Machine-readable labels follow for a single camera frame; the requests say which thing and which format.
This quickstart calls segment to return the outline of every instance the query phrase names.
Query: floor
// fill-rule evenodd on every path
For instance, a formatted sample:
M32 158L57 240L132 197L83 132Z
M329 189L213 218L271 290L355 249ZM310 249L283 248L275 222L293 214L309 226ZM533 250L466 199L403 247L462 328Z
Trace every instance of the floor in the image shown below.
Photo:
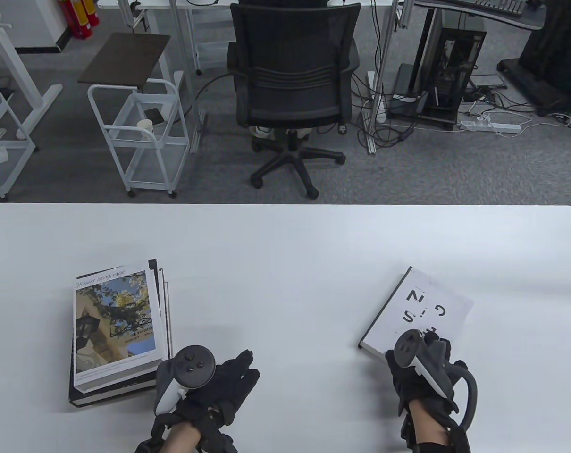
M416 8L408 30L394 35L387 79L392 82L400 62L412 62L425 11ZM236 125L230 78L213 84L201 95L210 114L199 153L186 162L175 199L163 192L139 191L128 198L115 164L87 101L79 74L112 31L123 31L117 11L102 11L102 24L89 41L72 40L59 55L24 56L23 60L44 90L50 84L64 89L32 134L40 152L33 155L9 193L11 202L111 203L379 203L379 204L564 204L571 205L571 130L542 125L512 139L492 133L444 133L417 129L403 143L370 156L357 142L354 128L345 136L335 130L312 134L310 143L346 153L343 167L328 162L309 164L320 190L316 201L304 197L301 181L291 168L264 178L264 188L251 188L248 178L270 158L255 154L246 130ZM169 19L160 17L168 26ZM478 74L492 74L500 59L520 55L529 32L488 22L487 40L480 53ZM357 71L363 77L373 64L376 39L368 10L359 17L355 40L361 55ZM173 63L180 60L171 40ZM223 69L206 71L194 80L195 90ZM7 73L0 59L0 74ZM522 97L512 88L512 99ZM12 100L25 117L25 100ZM119 99L104 97L107 111ZM503 121L520 123L506 116ZM536 123L543 119L536 118Z

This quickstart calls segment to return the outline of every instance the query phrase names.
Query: black glove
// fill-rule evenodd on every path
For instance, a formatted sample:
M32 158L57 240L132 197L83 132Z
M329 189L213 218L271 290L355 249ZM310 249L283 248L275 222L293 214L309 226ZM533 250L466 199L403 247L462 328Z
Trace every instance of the black glove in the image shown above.
M260 373L249 369L253 356L244 351L235 359L217 365L214 376L201 388L189 390L171 414L156 417L151 438L141 442L135 453L156 453L163 445L163 432L178 423L188 421L201 433L198 450L208 453L236 453L232 439L219 431L231 425L235 413L256 385Z
M231 425L235 413L260 378L257 369L249 369L253 360L252 352L246 350L236 359L217 365L210 382L189 390L186 398L177 403L173 414L190 421L195 427L196 423L208 417L217 428Z
M449 362L451 356L451 343L449 343L449 340L444 338L439 339L439 336L434 332L428 332L424 335L424 342L427 346L430 346L433 341L444 341L446 343L445 360ZM441 395L428 384L423 376L419 376L415 372L414 367L401 368L395 360L394 351L392 349L386 352L385 357L393 374L393 385L399 397L399 415L403 413L403 409L409 412L409 402L414 399L422 400L423 403L425 402L424 406L433 406L433 409L438 410L438 412L441 412L447 417L454 409L458 412L457 406L454 405L455 403L441 397ZM454 365L468 369L467 365L461 360L456 361ZM453 385L460 380L458 377L448 376Z

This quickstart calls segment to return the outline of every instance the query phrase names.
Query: hand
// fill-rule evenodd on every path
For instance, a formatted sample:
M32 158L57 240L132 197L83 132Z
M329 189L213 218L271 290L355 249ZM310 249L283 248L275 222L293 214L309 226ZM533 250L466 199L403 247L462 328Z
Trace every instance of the hand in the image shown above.
M424 335L424 342L430 346L433 341L444 341L446 343L445 360L449 362L451 356L451 343L449 340L441 338L434 332L428 332ZM399 397L398 414L401 415L403 409L409 412L409 402L415 399L419 400L432 400L431 405L439 406L439 412L443 412L449 416L453 411L453 404L451 401L442 398L431 386L423 376L419 376L415 372L414 367L401 368L394 358L394 351L388 350L385 354L388 366L393 374L393 385ZM454 365L460 365L468 369L466 364L458 360ZM449 376L453 385L458 382L459 378Z
M252 352L246 350L217 365L208 384L189 390L186 398L177 403L173 414L199 430L204 451L222 451L217 445L218 430L233 423L236 412L260 378L257 369L250 369L252 361Z

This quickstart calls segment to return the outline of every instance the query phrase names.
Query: red fire extinguisher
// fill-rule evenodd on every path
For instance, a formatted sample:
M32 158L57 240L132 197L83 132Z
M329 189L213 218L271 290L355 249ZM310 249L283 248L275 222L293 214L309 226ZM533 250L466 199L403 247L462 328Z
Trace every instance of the red fire extinguisher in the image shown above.
M86 11L81 0L59 0L61 9L67 19L67 24L71 28L76 38L87 39L93 32L91 23L86 15Z
M93 0L82 0L84 9L86 10L86 15L89 18L91 26L98 26L99 17L96 13L95 2Z

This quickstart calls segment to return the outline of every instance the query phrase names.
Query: paper cup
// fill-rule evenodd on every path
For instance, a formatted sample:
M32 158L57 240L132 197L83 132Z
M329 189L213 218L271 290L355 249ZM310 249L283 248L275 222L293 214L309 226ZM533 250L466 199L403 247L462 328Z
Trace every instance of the paper cup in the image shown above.
M141 119L141 121L136 123L136 127L148 130L151 134L153 134L153 122L151 121L151 119ZM141 136L143 136L143 140L151 142L151 139L146 134L141 133Z

